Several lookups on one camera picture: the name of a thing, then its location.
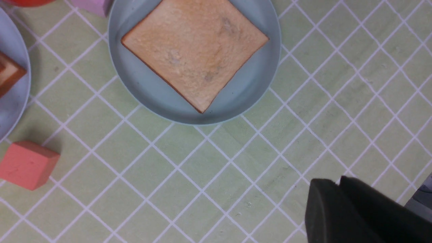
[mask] gray object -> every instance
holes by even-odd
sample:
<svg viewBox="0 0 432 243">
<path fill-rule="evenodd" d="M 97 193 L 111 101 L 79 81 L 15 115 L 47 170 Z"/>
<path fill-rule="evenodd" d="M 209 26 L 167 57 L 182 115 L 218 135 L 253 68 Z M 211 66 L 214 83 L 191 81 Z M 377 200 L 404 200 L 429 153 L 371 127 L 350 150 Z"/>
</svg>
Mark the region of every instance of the gray object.
<svg viewBox="0 0 432 243">
<path fill-rule="evenodd" d="M 30 94 L 30 58 L 21 34 L 0 8 L 0 51 L 27 70 L 12 89 L 0 99 L 0 142 L 18 123 Z"/>
<path fill-rule="evenodd" d="M 270 86 L 279 63 L 279 21 L 270 0 L 230 1 L 267 35 L 270 41 L 237 72 L 204 114 L 198 113 L 121 44 L 121 38 L 161 0 L 114 2 L 108 25 L 111 58 L 123 84 L 138 101 L 162 117 L 191 125 L 209 125 L 232 119 L 258 102 Z"/>
</svg>

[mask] foam block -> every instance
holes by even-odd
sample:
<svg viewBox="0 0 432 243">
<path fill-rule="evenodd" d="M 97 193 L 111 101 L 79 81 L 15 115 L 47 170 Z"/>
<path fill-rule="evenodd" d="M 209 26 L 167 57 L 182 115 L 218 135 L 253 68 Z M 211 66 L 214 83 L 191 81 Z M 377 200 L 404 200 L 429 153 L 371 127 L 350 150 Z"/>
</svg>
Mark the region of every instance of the foam block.
<svg viewBox="0 0 432 243">
<path fill-rule="evenodd" d="M 44 185 L 60 155 L 30 141 L 15 142 L 0 163 L 0 178 L 28 190 Z"/>
<path fill-rule="evenodd" d="M 72 3 L 78 8 L 106 17 L 108 16 L 112 0 L 72 0 Z"/>
</svg>

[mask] round plate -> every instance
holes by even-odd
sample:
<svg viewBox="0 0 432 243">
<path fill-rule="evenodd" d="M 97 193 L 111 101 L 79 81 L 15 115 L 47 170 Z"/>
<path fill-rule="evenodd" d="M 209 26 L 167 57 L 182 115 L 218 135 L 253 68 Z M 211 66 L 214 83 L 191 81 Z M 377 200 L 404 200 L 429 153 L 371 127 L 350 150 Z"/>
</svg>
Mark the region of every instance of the round plate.
<svg viewBox="0 0 432 243">
<path fill-rule="evenodd" d="M 258 102 L 270 86 L 280 59 L 280 26 L 270 0 L 230 0 L 270 41 L 243 65 L 204 114 L 198 113 L 121 44 L 121 38 L 160 2 L 116 0 L 111 9 L 108 25 L 111 59 L 132 95 L 154 113 L 191 125 L 209 125 L 232 119 Z"/>
<path fill-rule="evenodd" d="M 9 135 L 24 112 L 30 94 L 30 58 L 21 34 L 0 8 L 0 51 L 27 70 L 12 89 L 0 99 L 0 142 Z"/>
</svg>

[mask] sandwich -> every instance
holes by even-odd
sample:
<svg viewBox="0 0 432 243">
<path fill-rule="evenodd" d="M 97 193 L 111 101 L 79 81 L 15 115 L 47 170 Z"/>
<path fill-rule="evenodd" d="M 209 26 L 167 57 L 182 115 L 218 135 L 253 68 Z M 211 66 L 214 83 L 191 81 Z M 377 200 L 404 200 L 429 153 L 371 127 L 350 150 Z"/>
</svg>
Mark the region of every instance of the sandwich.
<svg viewBox="0 0 432 243">
<path fill-rule="evenodd" d="M 0 98 L 3 97 L 27 71 L 0 52 Z"/>
<path fill-rule="evenodd" d="M 121 39 L 199 113 L 268 41 L 229 0 L 162 0 Z"/>
</svg>

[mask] food item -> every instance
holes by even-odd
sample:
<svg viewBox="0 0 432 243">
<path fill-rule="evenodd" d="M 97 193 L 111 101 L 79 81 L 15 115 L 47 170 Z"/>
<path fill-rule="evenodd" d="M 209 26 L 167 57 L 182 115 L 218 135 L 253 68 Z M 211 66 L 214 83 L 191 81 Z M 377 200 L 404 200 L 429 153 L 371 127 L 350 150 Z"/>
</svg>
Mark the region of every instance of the food item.
<svg viewBox="0 0 432 243">
<path fill-rule="evenodd" d="M 50 2 L 54 2 L 55 0 L 4 0 L 4 1 L 19 7 L 38 7 L 38 6 L 48 4 Z"/>
<path fill-rule="evenodd" d="M 4 66 L 3 71 L 0 72 L 1 98 L 27 73 L 27 71 L 2 52 L 0 52 L 0 64 Z"/>
<path fill-rule="evenodd" d="M 204 113 L 268 40 L 228 0 L 162 0 L 121 42 Z"/>
</svg>

